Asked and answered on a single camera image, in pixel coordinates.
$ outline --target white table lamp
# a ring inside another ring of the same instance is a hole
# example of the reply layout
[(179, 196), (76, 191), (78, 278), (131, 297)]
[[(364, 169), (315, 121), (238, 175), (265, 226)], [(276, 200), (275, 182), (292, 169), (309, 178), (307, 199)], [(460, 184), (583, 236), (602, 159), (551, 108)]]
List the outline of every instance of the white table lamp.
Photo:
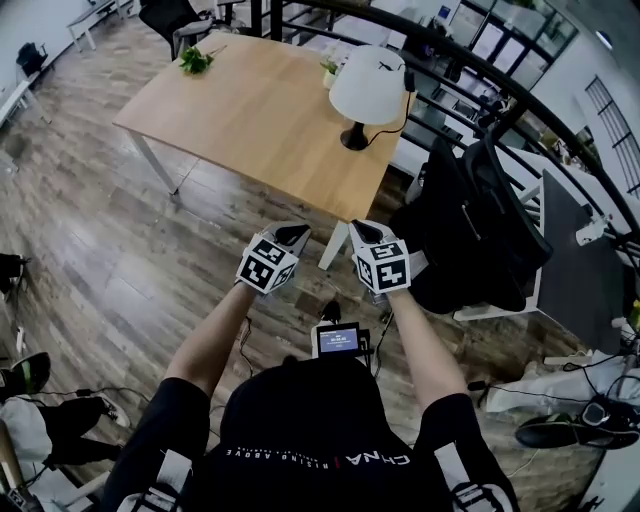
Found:
[(404, 60), (386, 48), (355, 48), (329, 92), (334, 108), (355, 124), (340, 135), (349, 149), (367, 147), (365, 124), (395, 121), (401, 112), (405, 91)]

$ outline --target small display screen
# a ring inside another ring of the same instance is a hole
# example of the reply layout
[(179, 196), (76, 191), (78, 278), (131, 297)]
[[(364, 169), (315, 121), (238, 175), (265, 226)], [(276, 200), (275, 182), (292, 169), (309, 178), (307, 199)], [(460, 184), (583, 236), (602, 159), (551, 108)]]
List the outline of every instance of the small display screen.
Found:
[(339, 329), (319, 333), (320, 352), (342, 352), (343, 350), (358, 350), (358, 330)]

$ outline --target wooden floor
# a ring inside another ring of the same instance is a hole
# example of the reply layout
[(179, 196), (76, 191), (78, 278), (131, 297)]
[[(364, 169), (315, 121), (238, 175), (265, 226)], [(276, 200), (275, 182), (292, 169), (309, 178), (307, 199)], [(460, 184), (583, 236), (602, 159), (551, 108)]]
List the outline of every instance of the wooden floor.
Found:
[[(137, 19), (108, 19), (94, 32), (98, 49), (71, 48), (36, 91), (53, 118), (21, 114), (8, 131), (28, 147), (15, 175), (0, 175), (0, 251), (33, 258), (19, 303), (6, 309), (0, 332), (15, 356), (8, 323), (26, 329), (29, 352), (46, 350), (53, 361), (48, 390), (127, 386), (150, 396), (182, 339), (218, 303), (234, 281), (240, 255), (253, 233), (274, 220), (303, 220), (313, 238), (290, 285), (259, 299), (251, 310), (246, 354), (259, 370), (287, 354), (310, 354), (309, 329), (317, 312), (336, 297), (347, 319), (381, 332), (380, 311), (368, 302), (352, 264), (340, 256), (329, 272), (317, 262), (333, 220), (222, 169), (153, 145), (175, 179), (182, 204), (111, 125), (120, 108), (169, 61), (169, 47)], [(371, 218), (385, 220), (400, 204), (401, 181), (387, 175)], [(575, 352), (577, 342), (536, 319), (459, 324), (433, 317), (469, 380), (518, 379), (527, 361)], [(382, 347), (380, 389), (393, 428), (413, 442), (419, 413), (407, 365), (392, 327)], [(224, 404), (248, 377), (237, 347), (214, 399)], [(143, 406), (129, 392), (111, 393), (134, 422)], [(221, 410), (211, 417), (219, 427)], [(486, 440), (507, 474), (533, 452), (513, 438), (520, 416), (479, 414)], [(130, 432), (106, 420), (91, 433), (124, 443)], [(217, 442), (210, 436), (210, 444)], [(544, 451), (512, 478), (523, 510), (561, 510), (587, 483), (598, 453), (590, 449)], [(74, 471), (87, 479), (107, 464)]]

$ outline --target window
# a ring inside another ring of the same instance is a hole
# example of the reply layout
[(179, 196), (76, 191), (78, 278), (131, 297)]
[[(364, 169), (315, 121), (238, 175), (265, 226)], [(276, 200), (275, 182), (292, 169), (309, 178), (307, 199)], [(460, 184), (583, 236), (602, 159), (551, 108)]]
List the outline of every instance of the window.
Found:
[(509, 39), (507, 44), (502, 47), (502, 50), (496, 57), (493, 65), (500, 71), (504, 71), (506, 73), (509, 71), (511, 66), (515, 64), (516, 60), (518, 60), (522, 50), (524, 50), (524, 46), (522, 44), (515, 39)]
[(534, 39), (547, 18), (555, 12), (543, 0), (498, 0), (491, 12), (530, 39)]
[(538, 46), (555, 57), (577, 32), (564, 16), (556, 13), (538, 38)]
[(578, 33), (549, 1), (460, 0), (452, 37), (531, 89)]
[(548, 68), (549, 63), (531, 50), (513, 72), (511, 78), (526, 89), (531, 89)]
[(482, 14), (460, 4), (453, 20), (451, 20), (453, 40), (461, 46), (469, 46), (483, 19)]

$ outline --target black railing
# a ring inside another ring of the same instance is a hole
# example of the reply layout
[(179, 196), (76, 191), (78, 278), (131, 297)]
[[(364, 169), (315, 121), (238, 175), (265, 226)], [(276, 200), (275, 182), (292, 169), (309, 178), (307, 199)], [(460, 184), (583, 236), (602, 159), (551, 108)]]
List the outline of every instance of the black railing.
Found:
[[(390, 30), (400, 32), (401, 34), (406, 35), (410, 40), (419, 41), (421, 45), (428, 45), (437, 51), (439, 55), (445, 55), (456, 61), (460, 66), (465, 66), (479, 75), (487, 78), (491, 82), (493, 82), (497, 87), (505, 90), (508, 94), (516, 100), (516, 105), (509, 110), (506, 115), (503, 115), (501, 112), (496, 110), (492, 105), (488, 104), (483, 99), (474, 96), (469, 91), (460, 87), (457, 83), (444, 78), (442, 75), (437, 72), (429, 69), (424, 63), (418, 58), (412, 58), (410, 54), (406, 54), (403, 52), (403, 57), (405, 58), (405, 62), (408, 67), (413, 68), (414, 70), (436, 80), (440, 85), (444, 85), (456, 93), (467, 98), (471, 103), (478, 105), (481, 109), (490, 113), (497, 120), (491, 127), (491, 130), (494, 135), (494, 140), (498, 140), (502, 135), (504, 135), (507, 131), (512, 130), (517, 133), (520, 137), (522, 137), (526, 142), (528, 142), (535, 150), (536, 153), (544, 156), (554, 167), (558, 169), (570, 182), (571, 184), (584, 196), (587, 202), (593, 207), (594, 211), (598, 214), (604, 214), (601, 207), (596, 203), (596, 201), (591, 197), (591, 195), (584, 189), (584, 187), (577, 181), (577, 179), (568, 171), (564, 165), (560, 162), (560, 160), (550, 153), (546, 148), (544, 148), (534, 137), (532, 137), (527, 131), (520, 128), (517, 124), (518, 120), (521, 116), (526, 112), (530, 112), (535, 117), (537, 117), (542, 123), (544, 123), (550, 131), (555, 133), (555, 135), (562, 139), (571, 152), (571, 154), (578, 157), (582, 160), (584, 166), (589, 170), (589, 172), (595, 176), (607, 194), (611, 197), (614, 204), (620, 211), (622, 217), (627, 222), (630, 227), (631, 233), (630, 235), (626, 235), (624, 238), (622, 235), (619, 235), (615, 228), (609, 224), (609, 233), (610, 236), (615, 238), (615, 244), (621, 250), (624, 250), (627, 255), (630, 256), (628, 250), (626, 249), (627, 244), (631, 241), (635, 241), (636, 243), (640, 243), (640, 226), (638, 225), (638, 221), (635, 216), (631, 212), (629, 206), (627, 205), (624, 197), (611, 180), (611, 178), (606, 174), (606, 172), (602, 169), (598, 161), (593, 157), (593, 155), (589, 152), (589, 150), (575, 137), (575, 135), (571, 132), (571, 130), (553, 113), (549, 110), (543, 103), (540, 102), (536, 97), (531, 95), (529, 91), (527, 91), (520, 84), (515, 82), (509, 76), (495, 68), (493, 65), (489, 64), (485, 60), (476, 56), (468, 49), (456, 44), (455, 42), (440, 36), (435, 30), (430, 30), (425, 28), (417, 23), (404, 19), (400, 16), (396, 16), (390, 14), (381, 9), (377, 9), (375, 7), (371, 7), (366, 4), (366, 2), (355, 2), (355, 1), (347, 1), (347, 0), (300, 0), (295, 2), (297, 4), (305, 5), (308, 7), (323, 9), (324, 11), (329, 11), (333, 19), (335, 19), (335, 15), (347, 15), (353, 16), (356, 18), (360, 18), (377, 25), (383, 26)], [(261, 19), (260, 18), (260, 2), (253, 1), (252, 2), (252, 20), (253, 19)], [(283, 29), (293, 29), (296, 31), (295, 33), (299, 33), (301, 31), (307, 31), (311, 34), (322, 35), (332, 39), (338, 39), (353, 45), (361, 45), (367, 44), (364, 41), (360, 41), (358, 39), (353, 38), (347, 34), (341, 34), (334, 32), (332, 30), (323, 30), (318, 27), (303, 25), (300, 23), (292, 23), (291, 21), (282, 19), (282, 0), (272, 0), (271, 1), (271, 39), (282, 41), (283, 40)], [(430, 107), (434, 107), (435, 109), (442, 110), (445, 115), (451, 116), (454, 119), (458, 120), (468, 128), (474, 130), (475, 133), (485, 133), (486, 131), (482, 128), (478, 127), (477, 124), (473, 123), (469, 119), (466, 119), (464, 116), (459, 115), (457, 112), (450, 110), (446, 107), (443, 107), (438, 102), (430, 100), (424, 96), (418, 96), (418, 100), (428, 104)], [(409, 120), (416, 123), (417, 125), (425, 128), (433, 133), (436, 133), (439, 136), (442, 136), (449, 143), (456, 147), (460, 147), (462, 149), (466, 149), (466, 145), (461, 141), (451, 137), (448, 133), (431, 126), (429, 123), (426, 123), (419, 119), (415, 115), (411, 115)], [(420, 141), (415, 135), (407, 133), (402, 134), (402, 137), (409, 140), (413, 144), (416, 144), (419, 147), (429, 150), (430, 148), (425, 145), (422, 141)], [(517, 153), (515, 153), (511, 148), (498, 141), (496, 146), (499, 147), (502, 151), (504, 151), (508, 156), (510, 156), (514, 161), (519, 163), (526, 171), (528, 171), (535, 178), (540, 177), (540, 173), (534, 169), (531, 165), (525, 162)], [(514, 178), (510, 177), (511, 183), (519, 190), (523, 190), (524, 187), (517, 182)], [(630, 257), (631, 263), (634, 264), (634, 260)]]

